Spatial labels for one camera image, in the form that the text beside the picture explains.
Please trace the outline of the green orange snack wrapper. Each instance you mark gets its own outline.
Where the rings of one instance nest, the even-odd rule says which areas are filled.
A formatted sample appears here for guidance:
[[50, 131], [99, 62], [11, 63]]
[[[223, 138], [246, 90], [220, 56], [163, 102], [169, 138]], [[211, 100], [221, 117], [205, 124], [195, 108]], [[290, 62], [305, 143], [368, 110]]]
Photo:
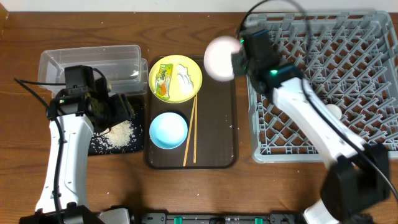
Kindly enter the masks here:
[[170, 98], [169, 88], [173, 67], [171, 63], [161, 64], [155, 76], [155, 95], [160, 99], [168, 100]]

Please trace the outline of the light blue bowl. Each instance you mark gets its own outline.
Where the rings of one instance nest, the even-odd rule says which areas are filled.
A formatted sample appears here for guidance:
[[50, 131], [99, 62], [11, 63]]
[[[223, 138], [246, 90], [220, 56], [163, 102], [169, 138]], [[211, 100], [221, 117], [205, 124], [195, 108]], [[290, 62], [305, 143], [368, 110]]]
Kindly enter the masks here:
[[150, 124], [150, 140], [161, 149], [179, 147], [187, 138], [188, 125], [185, 119], [173, 112], [156, 116]]

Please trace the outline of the pale pink bowl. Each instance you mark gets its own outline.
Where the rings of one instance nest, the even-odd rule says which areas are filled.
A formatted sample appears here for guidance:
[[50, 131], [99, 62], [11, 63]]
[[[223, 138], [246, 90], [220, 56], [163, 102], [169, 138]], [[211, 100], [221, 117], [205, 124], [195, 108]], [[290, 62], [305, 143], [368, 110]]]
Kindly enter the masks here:
[[239, 52], [241, 43], [231, 36], [221, 36], [212, 40], [204, 54], [203, 63], [207, 74], [219, 82], [234, 79], [232, 54]]

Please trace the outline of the wooden chopstick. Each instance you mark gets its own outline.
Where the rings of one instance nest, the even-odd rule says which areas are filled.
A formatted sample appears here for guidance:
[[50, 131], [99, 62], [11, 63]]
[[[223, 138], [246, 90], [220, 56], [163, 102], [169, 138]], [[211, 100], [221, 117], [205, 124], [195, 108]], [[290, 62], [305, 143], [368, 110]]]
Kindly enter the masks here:
[[195, 97], [193, 99], [193, 106], [192, 106], [192, 111], [191, 111], [191, 116], [190, 116], [189, 127], [188, 127], [187, 141], [186, 141], [185, 153], [184, 153], [184, 159], [183, 159], [183, 167], [185, 167], [187, 164], [188, 150], [189, 150], [189, 145], [190, 145], [190, 136], [191, 136], [191, 132], [192, 132], [192, 125], [193, 125], [193, 119], [194, 119], [196, 105], [197, 105], [197, 96], [195, 95]]
[[195, 112], [194, 112], [194, 145], [193, 145], [193, 163], [197, 163], [197, 119], [198, 119], [198, 96], [195, 95]]

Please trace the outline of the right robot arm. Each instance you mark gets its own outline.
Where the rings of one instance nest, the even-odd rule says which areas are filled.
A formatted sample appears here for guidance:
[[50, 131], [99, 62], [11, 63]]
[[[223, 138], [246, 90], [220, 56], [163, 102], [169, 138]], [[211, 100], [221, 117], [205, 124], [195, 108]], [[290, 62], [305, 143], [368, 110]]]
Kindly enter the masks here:
[[385, 145], [368, 144], [337, 119], [303, 72], [280, 62], [268, 30], [240, 29], [238, 39], [240, 49], [231, 55], [234, 74], [247, 75], [258, 94], [293, 120], [328, 169], [321, 199], [303, 213], [306, 223], [343, 223], [397, 193]]

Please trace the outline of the white rice pile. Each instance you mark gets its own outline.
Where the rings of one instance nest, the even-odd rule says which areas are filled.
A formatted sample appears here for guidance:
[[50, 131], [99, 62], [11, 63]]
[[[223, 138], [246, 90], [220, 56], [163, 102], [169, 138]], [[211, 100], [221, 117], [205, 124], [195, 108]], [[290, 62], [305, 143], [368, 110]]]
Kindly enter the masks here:
[[124, 121], [102, 133], [94, 133], [89, 146], [89, 155], [124, 154], [143, 149], [142, 125]]

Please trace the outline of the white tissue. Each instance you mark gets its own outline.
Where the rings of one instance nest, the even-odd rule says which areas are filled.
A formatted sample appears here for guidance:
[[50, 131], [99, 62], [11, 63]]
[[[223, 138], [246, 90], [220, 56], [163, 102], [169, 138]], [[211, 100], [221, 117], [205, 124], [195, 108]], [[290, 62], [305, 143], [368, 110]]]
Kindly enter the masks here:
[[180, 84], [180, 91], [188, 95], [193, 91], [193, 82], [188, 74], [188, 68], [181, 64], [177, 65], [177, 78]]

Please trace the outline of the yellow round plate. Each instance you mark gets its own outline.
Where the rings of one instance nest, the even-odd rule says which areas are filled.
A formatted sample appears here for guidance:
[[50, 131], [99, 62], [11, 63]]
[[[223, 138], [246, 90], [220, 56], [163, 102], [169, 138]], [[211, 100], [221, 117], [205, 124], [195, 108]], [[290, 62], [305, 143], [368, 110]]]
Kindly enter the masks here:
[[166, 103], [183, 103], [194, 97], [203, 81], [199, 65], [183, 55], [156, 61], [149, 72], [150, 91]]

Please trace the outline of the small white cup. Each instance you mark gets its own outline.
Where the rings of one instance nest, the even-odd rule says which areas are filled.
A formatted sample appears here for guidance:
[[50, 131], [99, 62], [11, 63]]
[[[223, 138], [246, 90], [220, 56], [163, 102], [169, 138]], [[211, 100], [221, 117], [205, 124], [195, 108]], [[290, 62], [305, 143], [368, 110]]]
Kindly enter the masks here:
[[342, 112], [340, 110], [340, 108], [334, 104], [327, 104], [326, 107], [328, 108], [328, 110], [337, 118], [337, 119], [341, 119], [342, 117]]

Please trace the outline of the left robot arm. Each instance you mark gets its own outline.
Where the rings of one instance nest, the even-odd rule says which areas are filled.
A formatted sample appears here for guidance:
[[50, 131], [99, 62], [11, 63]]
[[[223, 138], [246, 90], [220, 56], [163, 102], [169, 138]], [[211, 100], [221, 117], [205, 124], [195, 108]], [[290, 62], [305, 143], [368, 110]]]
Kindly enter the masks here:
[[45, 185], [35, 213], [20, 223], [132, 223], [123, 205], [95, 213], [88, 208], [88, 150], [95, 132], [134, 116], [125, 95], [59, 93], [50, 101], [50, 157]]

